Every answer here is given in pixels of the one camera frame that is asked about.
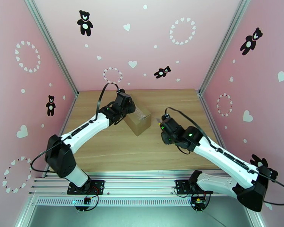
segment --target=black cable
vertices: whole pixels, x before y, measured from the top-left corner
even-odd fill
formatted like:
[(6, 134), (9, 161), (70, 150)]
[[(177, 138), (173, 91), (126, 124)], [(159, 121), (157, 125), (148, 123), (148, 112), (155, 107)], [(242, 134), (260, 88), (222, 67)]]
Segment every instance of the black cable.
[(117, 87), (117, 89), (119, 90), (119, 86), (116, 84), (116, 83), (111, 83), (111, 82), (108, 82), (105, 84), (105, 86), (103, 87), (102, 91), (101, 91), (101, 94), (100, 94), (100, 97), (99, 97), (99, 100), (98, 100), (98, 103), (97, 103), (97, 109), (96, 109), (96, 118), (94, 121), (96, 121), (98, 119), (98, 113), (99, 113), (99, 108), (100, 108), (100, 104), (101, 104), (101, 100), (102, 100), (102, 97), (103, 97), (103, 94), (104, 94), (104, 91), (105, 89), (107, 88), (107, 86), (109, 84), (113, 84)]
[(34, 162), (35, 162), (39, 157), (41, 157), (43, 154), (47, 153), (48, 151), (52, 150), (53, 148), (59, 146), (59, 145), (60, 145), (62, 142), (64, 142), (66, 139), (68, 139), (68, 137), (66, 137), (65, 139), (63, 139), (62, 141), (60, 141), (58, 144), (52, 146), (51, 148), (45, 150), (44, 152), (42, 152), (41, 154), (39, 154), (37, 157), (35, 157), (34, 160), (32, 160), (32, 162), (31, 162), (31, 168), (32, 168), (32, 170), (37, 171), (37, 172), (42, 172), (42, 173), (56, 173), (56, 172), (50, 171), (50, 170), (39, 170), (39, 169), (35, 169), (35, 168), (33, 167), (33, 164), (34, 164)]
[[(283, 185), (282, 183), (280, 183), (280, 182), (278, 182), (277, 180), (274, 180), (274, 179), (272, 179), (272, 178), (270, 178), (270, 177), (267, 177), (266, 175), (263, 175), (263, 174), (261, 174), (261, 173), (258, 173), (258, 172), (254, 171), (254, 170), (250, 170), (250, 171), (248, 171), (248, 172), (256, 173), (256, 174), (258, 174), (258, 175), (260, 175), (260, 176), (262, 176), (262, 177), (265, 177), (265, 178), (271, 180), (272, 182), (275, 182), (275, 183), (279, 184), (280, 186), (282, 186), (282, 187), (284, 188), (284, 185)], [(271, 204), (271, 205), (284, 205), (284, 203), (273, 203), (273, 202), (268, 202), (268, 201), (264, 201), (264, 202), (267, 203), (267, 204)]]
[(190, 151), (188, 151), (188, 153), (185, 153), (184, 151), (182, 151), (182, 150), (180, 149), (180, 147), (177, 146), (177, 148), (178, 148), (178, 150), (179, 150), (180, 152), (182, 152), (182, 153), (184, 153), (184, 154), (186, 154), (186, 155), (189, 155), (189, 154), (190, 154)]

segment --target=small box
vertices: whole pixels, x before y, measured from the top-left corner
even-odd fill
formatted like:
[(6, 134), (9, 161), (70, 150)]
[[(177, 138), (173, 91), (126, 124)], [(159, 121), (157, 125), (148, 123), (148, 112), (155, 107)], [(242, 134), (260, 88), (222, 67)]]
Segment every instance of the small box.
[(142, 134), (151, 125), (151, 112), (141, 104), (137, 99), (133, 98), (136, 106), (134, 113), (128, 114), (124, 121), (131, 128), (136, 136)]

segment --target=white heart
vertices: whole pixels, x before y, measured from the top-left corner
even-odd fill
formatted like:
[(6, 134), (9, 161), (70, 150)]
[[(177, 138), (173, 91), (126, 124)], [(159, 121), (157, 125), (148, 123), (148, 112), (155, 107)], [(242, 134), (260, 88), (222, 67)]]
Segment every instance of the white heart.
[(244, 111), (244, 114), (243, 114), (243, 121), (247, 121), (247, 122), (253, 121), (253, 117), (249, 114), (249, 111), (248, 111), (248, 110), (245, 110), (245, 111)]
[(280, 71), (280, 72), (278, 73), (278, 79), (279, 79), (279, 82), (284, 81), (284, 72), (283, 72), (283, 71)]
[(123, 25), (123, 28), (127, 31), (130, 31), (130, 24), (128, 23), (128, 24)]
[(271, 204), (265, 203), (265, 206), (266, 206), (267, 208), (269, 208), (270, 210), (272, 210), (272, 205), (271, 205)]
[(129, 61), (128, 62), (128, 65), (131, 67), (131, 68), (135, 68), (135, 66), (137, 65), (137, 61)]
[(22, 125), (21, 127), (20, 127), (20, 130), (17, 132), (17, 137), (18, 138), (24, 138), (24, 137), (26, 137), (28, 135), (28, 133), (27, 133), (27, 127), (26, 127), (26, 125)]

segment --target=black teddy bear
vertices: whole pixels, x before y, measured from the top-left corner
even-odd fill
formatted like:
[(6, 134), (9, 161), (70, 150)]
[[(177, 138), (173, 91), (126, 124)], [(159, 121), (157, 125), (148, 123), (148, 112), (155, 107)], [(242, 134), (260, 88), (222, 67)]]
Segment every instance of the black teddy bear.
[(78, 20), (77, 24), (80, 25), (81, 34), (90, 36), (91, 35), (91, 28), (93, 28), (92, 23), (88, 20), (89, 13), (85, 11), (79, 11), (81, 19)]

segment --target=wall decal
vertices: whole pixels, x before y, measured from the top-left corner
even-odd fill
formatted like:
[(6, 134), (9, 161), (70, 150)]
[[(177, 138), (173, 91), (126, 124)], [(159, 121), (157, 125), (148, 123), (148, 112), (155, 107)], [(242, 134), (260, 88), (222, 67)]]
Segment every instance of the wall decal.
[(244, 111), (243, 121), (247, 121), (247, 122), (252, 122), (253, 121), (253, 116), (250, 115), (248, 110)]
[(46, 104), (47, 107), (47, 116), (54, 116), (54, 109), (56, 108), (56, 105), (54, 103), (54, 96), (49, 95), (48, 96), (48, 103)]
[(128, 23), (128, 24), (123, 25), (123, 28), (127, 31), (130, 31), (130, 24)]
[(25, 156), (22, 156), (20, 158), (18, 158), (17, 160), (13, 160), (11, 162), (11, 166), (5, 170), (5, 172), (3, 173), (3, 181), (2, 181), (2, 187), (5, 189), (6, 193), (12, 192), (12, 193), (17, 193), (21, 188), (24, 188), (26, 186), (26, 183), (30, 178), (28, 178), (25, 182), (21, 182), (20, 186), (10, 186), (8, 185), (8, 174), (10, 173), (10, 171), (13, 170), (13, 168), (15, 167), (19, 167), (21, 164), (28, 164), (31, 162), (30, 158), (26, 158)]
[[(106, 74), (108, 72), (111, 72), (111, 73), (115, 72), (115, 73), (117, 73), (117, 79), (118, 80), (117, 81), (110, 81), (110, 80), (108, 80), (107, 77), (106, 77)], [(114, 68), (114, 67), (108, 67), (107, 69), (104, 70), (102, 75), (104, 77), (104, 80), (106, 80), (107, 82), (112, 82), (112, 83), (121, 82), (121, 80), (123, 79), (122, 72), (120, 70), (118, 70), (117, 68)]]
[[(222, 109), (220, 108), (220, 104), (219, 104), (219, 103), (220, 103), (220, 101), (223, 101), (223, 100), (229, 101), (229, 104), (230, 104), (230, 105), (229, 105), (229, 108), (227, 108), (228, 110), (226, 110), (226, 111), (224, 111), (223, 108), (222, 108)], [(222, 117), (224, 117), (224, 116), (228, 117), (229, 114), (233, 111), (233, 102), (232, 102), (232, 100), (231, 100), (230, 95), (227, 95), (226, 93), (220, 95), (219, 98), (217, 99), (217, 105), (216, 105), (216, 107), (217, 107), (218, 113), (219, 113)]]
[(17, 137), (18, 138), (24, 138), (28, 135), (28, 132), (27, 132), (27, 127), (26, 125), (22, 125), (20, 127), (20, 130), (17, 132)]
[[(31, 45), (31, 42), (29, 42), (29, 41), (26, 41), (26, 43), (25, 43), (25, 42), (22, 40), (20, 43), (22, 44), (22, 46), (26, 46), (26, 45), (27, 45), (27, 46), (30, 47), (30, 45)], [(17, 43), (16, 48), (17, 48), (17, 49), (15, 49), (16, 61), (19, 62), (19, 61), (20, 61), (19, 54), (20, 54), (21, 45), (20, 45), (19, 43)], [(23, 61), (20, 62), (20, 63), (18, 63), (18, 65), (19, 65), (21, 68), (24, 67), (23, 69), (24, 69), (26, 72), (29, 72), (29, 73), (32, 73), (33, 71), (36, 72), (37, 69), (39, 69), (39, 66), (38, 66), (38, 65), (36, 65), (36, 67), (34, 67), (34, 66), (32, 66), (32, 67), (27, 67), (25, 64), (23, 64)]]
[(169, 68), (169, 66), (167, 66), (165, 69), (160, 68), (159, 71), (157, 71), (156, 73), (154, 73), (154, 76), (156, 76), (156, 78), (161, 78), (161, 77), (165, 77), (166, 74), (168, 72), (171, 72), (172, 70)]
[(248, 35), (245, 38), (245, 42), (240, 48), (240, 51), (243, 50), (242, 55), (246, 55), (251, 49), (253, 50), (256, 47), (256, 41), (261, 38), (263, 33), (261, 32), (260, 28), (257, 27), (257, 29), (254, 31), (253, 35)]
[(283, 72), (283, 71), (280, 71), (280, 72), (278, 73), (278, 79), (279, 79), (279, 82), (284, 81), (284, 72)]
[(92, 23), (89, 21), (89, 13), (86, 11), (79, 11), (81, 19), (78, 20), (77, 24), (80, 25), (80, 31), (82, 35), (90, 36), (91, 35), (91, 28), (94, 26)]
[[(195, 21), (191, 21), (190, 22), (190, 20), (191, 20), (191, 18), (186, 18), (186, 20), (185, 20), (185, 18), (180, 18), (180, 22), (183, 22), (183, 23), (190, 23), (190, 25), (192, 25), (193, 27), (192, 27), (192, 32), (191, 32), (191, 34), (192, 35), (195, 35), (195, 30), (196, 30), (196, 26), (195, 26)], [(176, 25), (178, 25), (179, 24), (179, 20), (177, 20), (177, 21), (175, 21), (175, 24)], [(184, 45), (184, 44), (186, 44), (186, 43), (188, 43), (190, 40), (192, 40), (192, 36), (191, 35), (189, 35), (188, 36), (188, 39), (186, 39), (186, 40), (184, 40), (184, 41), (176, 41), (176, 39), (171, 35), (172, 33), (173, 33), (173, 30), (172, 29), (175, 29), (176, 28), (176, 26), (173, 24), (172, 26), (171, 26), (171, 29), (169, 30), (169, 34), (170, 34), (170, 36), (169, 36), (169, 38), (172, 40), (172, 42), (174, 43), (174, 44), (176, 44), (176, 45)]]
[(138, 64), (137, 61), (129, 61), (129, 62), (128, 62), (128, 65), (129, 65), (131, 68), (135, 68), (137, 64)]

